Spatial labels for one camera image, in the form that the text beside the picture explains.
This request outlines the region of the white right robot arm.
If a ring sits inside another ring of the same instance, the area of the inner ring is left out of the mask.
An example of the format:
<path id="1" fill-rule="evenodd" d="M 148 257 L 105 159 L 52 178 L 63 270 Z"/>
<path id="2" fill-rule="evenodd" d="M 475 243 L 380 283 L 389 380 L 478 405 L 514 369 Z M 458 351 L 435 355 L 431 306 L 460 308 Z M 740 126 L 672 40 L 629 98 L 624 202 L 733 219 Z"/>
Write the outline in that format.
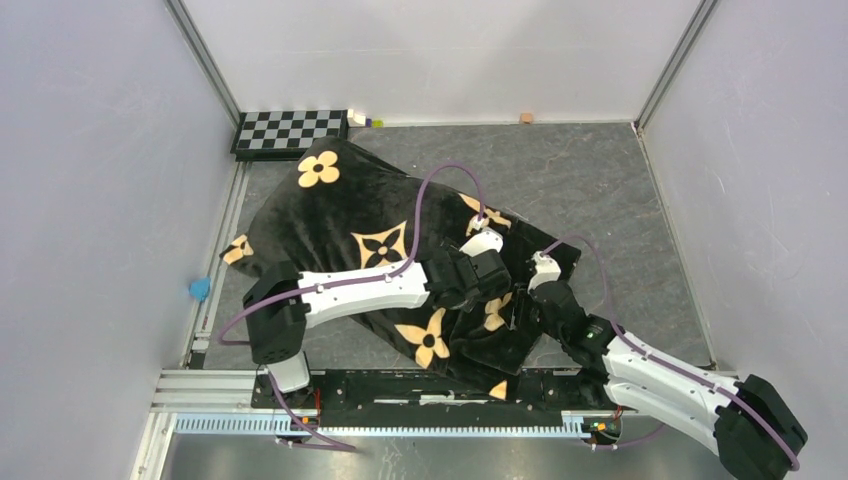
<path id="1" fill-rule="evenodd" d="M 649 415 L 700 443 L 736 479 L 783 479 L 799 469 L 808 435 L 768 380 L 722 375 L 657 350 L 587 313 L 564 280 L 531 283 L 527 294 L 537 326 L 580 366 L 585 405 L 611 401 Z"/>

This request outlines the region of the black floral pillowcase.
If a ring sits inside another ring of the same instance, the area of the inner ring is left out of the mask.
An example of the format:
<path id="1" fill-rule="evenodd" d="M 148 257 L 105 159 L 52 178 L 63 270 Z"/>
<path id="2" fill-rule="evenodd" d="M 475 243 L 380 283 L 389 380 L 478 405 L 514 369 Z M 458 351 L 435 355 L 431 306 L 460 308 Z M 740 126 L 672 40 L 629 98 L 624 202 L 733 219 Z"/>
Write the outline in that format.
<path id="1" fill-rule="evenodd" d="M 513 297 L 526 289 L 533 254 L 548 250 L 564 275 L 580 257 L 577 248 L 557 244 L 510 213 L 451 187 L 424 184 L 349 141 L 324 138 L 284 177 L 222 259 L 254 278 L 285 261 L 312 272 L 377 267 L 464 244 L 474 214 L 488 214 L 489 227 L 503 237 L 511 288 L 471 311 L 448 311 L 443 334 L 450 355 L 422 368 L 506 400 L 535 346 L 510 330 Z M 414 361 L 394 328 L 421 325 L 434 311 L 431 305 L 388 309 L 358 314 L 355 321 Z"/>

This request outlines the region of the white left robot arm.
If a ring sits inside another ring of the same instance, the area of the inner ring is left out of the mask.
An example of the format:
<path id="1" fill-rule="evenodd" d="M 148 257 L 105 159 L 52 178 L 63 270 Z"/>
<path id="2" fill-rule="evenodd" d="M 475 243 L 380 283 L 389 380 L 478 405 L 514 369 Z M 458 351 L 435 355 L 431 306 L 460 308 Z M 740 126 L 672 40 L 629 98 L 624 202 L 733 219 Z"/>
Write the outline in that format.
<path id="1" fill-rule="evenodd" d="M 302 343 L 308 329 L 343 317 L 387 309 L 434 307 L 421 324 L 394 330 L 427 368 L 450 352 L 443 319 L 506 293 L 511 276 L 495 249 L 467 254 L 447 249 L 421 262 L 395 262 L 342 272 L 300 272 L 290 262 L 271 268 L 243 298 L 248 343 L 255 364 L 267 370 L 278 397 L 290 407 L 314 394 Z"/>

